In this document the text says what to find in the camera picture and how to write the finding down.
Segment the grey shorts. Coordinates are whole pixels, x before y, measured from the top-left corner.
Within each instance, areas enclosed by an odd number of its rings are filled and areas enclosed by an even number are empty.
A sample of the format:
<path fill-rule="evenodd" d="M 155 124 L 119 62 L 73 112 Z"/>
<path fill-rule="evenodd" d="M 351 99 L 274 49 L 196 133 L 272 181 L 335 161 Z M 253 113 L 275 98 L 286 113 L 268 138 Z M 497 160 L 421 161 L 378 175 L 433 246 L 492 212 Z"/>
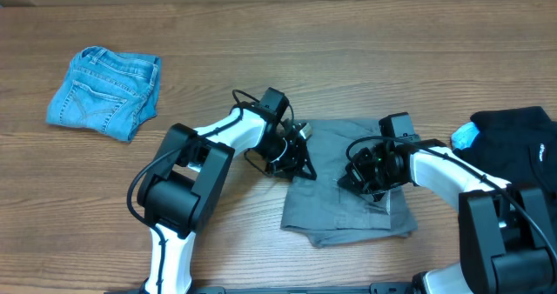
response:
<path fill-rule="evenodd" d="M 338 186 L 347 146 L 360 137 L 378 135 L 374 118 L 313 119 L 307 148 L 315 180 L 296 177 L 289 186 L 281 229 L 305 235 L 314 247 L 351 244 L 383 237 L 408 237 L 418 224 L 404 191 L 395 188 L 378 202 Z"/>

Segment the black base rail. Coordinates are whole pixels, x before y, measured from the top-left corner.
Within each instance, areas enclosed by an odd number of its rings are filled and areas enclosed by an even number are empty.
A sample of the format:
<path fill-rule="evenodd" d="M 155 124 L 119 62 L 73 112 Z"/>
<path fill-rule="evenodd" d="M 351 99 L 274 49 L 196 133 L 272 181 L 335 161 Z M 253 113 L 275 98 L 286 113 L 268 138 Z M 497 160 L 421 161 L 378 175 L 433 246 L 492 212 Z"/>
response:
<path fill-rule="evenodd" d="M 190 288 L 186 294 L 414 294 L 411 282 L 373 283 L 367 286 L 283 287 L 226 289 L 222 286 Z"/>

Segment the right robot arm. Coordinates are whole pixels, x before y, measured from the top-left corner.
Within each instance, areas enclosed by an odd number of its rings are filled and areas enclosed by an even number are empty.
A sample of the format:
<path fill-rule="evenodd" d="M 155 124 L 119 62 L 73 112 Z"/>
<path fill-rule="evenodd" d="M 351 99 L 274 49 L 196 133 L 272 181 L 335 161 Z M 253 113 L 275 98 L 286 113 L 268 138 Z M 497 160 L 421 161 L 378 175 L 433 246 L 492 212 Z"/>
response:
<path fill-rule="evenodd" d="M 381 199 L 404 184 L 429 189 L 458 214 L 460 260 L 378 293 L 554 293 L 556 239 L 541 189 L 494 177 L 437 139 L 423 140 L 408 113 L 379 121 L 380 134 L 346 148 L 339 186 Z"/>

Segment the light blue cloth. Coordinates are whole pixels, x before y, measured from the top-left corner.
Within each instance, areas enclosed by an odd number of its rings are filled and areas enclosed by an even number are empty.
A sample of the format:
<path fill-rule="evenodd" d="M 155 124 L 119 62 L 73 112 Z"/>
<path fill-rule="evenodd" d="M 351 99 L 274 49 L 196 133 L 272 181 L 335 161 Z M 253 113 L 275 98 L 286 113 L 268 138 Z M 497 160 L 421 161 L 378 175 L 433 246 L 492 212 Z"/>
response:
<path fill-rule="evenodd" d="M 451 135 L 453 149 L 463 150 L 469 148 L 479 133 L 480 131 L 475 123 L 468 122 L 463 124 Z"/>

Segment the folded blue denim jeans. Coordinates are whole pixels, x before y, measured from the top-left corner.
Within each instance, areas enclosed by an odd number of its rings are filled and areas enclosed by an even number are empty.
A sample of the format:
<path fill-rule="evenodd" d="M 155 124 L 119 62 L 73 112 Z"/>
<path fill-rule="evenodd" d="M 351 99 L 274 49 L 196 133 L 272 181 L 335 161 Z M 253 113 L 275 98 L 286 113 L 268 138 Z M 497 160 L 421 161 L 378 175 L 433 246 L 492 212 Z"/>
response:
<path fill-rule="evenodd" d="M 129 143 L 158 114 L 161 75 L 159 56 L 87 47 L 71 59 L 45 122 Z"/>

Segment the black garment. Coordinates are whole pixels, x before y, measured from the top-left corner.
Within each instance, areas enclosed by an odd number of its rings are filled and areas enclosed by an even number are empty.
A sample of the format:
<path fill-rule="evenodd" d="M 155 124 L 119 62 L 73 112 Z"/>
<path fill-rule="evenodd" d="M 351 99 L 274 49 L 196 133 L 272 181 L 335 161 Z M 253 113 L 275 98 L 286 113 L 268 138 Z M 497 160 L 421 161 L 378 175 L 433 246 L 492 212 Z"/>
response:
<path fill-rule="evenodd" d="M 512 183 L 556 193 L 556 122 L 540 106 L 478 111 L 470 121 L 479 135 L 458 157 Z"/>

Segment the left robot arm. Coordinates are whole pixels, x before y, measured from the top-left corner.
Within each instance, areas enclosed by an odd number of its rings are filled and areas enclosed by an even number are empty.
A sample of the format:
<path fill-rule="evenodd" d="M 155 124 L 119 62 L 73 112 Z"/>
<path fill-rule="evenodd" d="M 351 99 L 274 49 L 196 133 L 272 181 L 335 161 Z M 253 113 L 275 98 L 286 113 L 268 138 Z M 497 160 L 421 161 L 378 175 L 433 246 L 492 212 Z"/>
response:
<path fill-rule="evenodd" d="M 217 206 L 235 156 L 256 152 L 267 177 L 316 179 L 307 149 L 312 127 L 285 116 L 292 111 L 283 92 L 268 88 L 261 98 L 236 100 L 214 124 L 172 125 L 126 197 L 130 214 L 151 233 L 150 274 L 139 292 L 191 292 L 195 239 Z"/>

